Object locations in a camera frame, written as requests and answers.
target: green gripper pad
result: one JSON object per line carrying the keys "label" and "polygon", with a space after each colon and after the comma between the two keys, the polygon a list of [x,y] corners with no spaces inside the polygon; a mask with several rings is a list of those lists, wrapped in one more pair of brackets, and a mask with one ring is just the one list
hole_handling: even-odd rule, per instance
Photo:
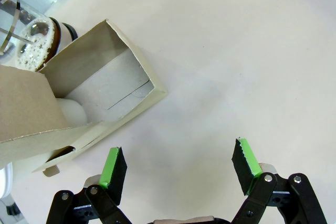
{"label": "green gripper pad", "polygon": [[122,149],[111,148],[100,176],[99,185],[105,189],[116,205],[120,204],[127,165]]}
{"label": "green gripper pad", "polygon": [[232,162],[244,195],[249,195],[262,170],[246,139],[236,139]]}

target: foam bubble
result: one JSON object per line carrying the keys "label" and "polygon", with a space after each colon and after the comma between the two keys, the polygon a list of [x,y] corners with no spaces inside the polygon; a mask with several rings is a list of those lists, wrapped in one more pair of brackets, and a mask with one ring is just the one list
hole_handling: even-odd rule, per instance
{"label": "foam bubble", "polygon": [[[43,23],[43,30],[36,32],[36,24]],[[24,70],[36,71],[47,59],[54,41],[54,23],[51,19],[36,18],[20,33],[20,36],[33,41],[27,44],[20,41],[17,45],[16,67]]]}

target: coffee foam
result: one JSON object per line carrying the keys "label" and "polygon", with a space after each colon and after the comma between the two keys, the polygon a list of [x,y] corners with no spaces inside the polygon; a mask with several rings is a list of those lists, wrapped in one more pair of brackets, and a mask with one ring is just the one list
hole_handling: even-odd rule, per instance
{"label": "coffee foam", "polygon": [[[48,25],[49,30],[46,35],[35,34],[31,35],[30,31],[35,23],[45,23]],[[47,59],[52,43],[54,41],[55,28],[51,19],[36,18],[31,21],[20,33],[21,37],[24,37],[33,44],[20,41],[17,45],[17,58],[15,65],[17,68],[36,71]],[[21,52],[22,48],[26,45],[24,52]]]}

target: open box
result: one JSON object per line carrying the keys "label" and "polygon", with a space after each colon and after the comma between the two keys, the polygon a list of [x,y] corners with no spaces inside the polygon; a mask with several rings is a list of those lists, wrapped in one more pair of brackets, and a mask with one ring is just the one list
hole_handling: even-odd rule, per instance
{"label": "open box", "polygon": [[[166,90],[141,51],[105,20],[40,73],[0,66],[0,95],[0,168],[13,162],[15,176],[74,158]],[[89,123],[69,127],[55,97],[79,102]]]}

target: tabletop surface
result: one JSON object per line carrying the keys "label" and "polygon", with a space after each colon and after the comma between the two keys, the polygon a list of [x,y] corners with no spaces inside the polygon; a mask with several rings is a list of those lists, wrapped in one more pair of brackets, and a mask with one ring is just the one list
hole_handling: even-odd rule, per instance
{"label": "tabletop surface", "polygon": [[[120,208],[133,223],[232,220],[245,199],[230,160],[239,136],[282,177],[306,174],[336,222],[335,0],[59,0],[47,14],[80,35],[108,18],[169,93],[60,174],[17,182],[29,223],[46,221],[57,191],[77,193],[100,174],[115,146],[128,165]],[[283,222],[276,208],[261,220]]]}

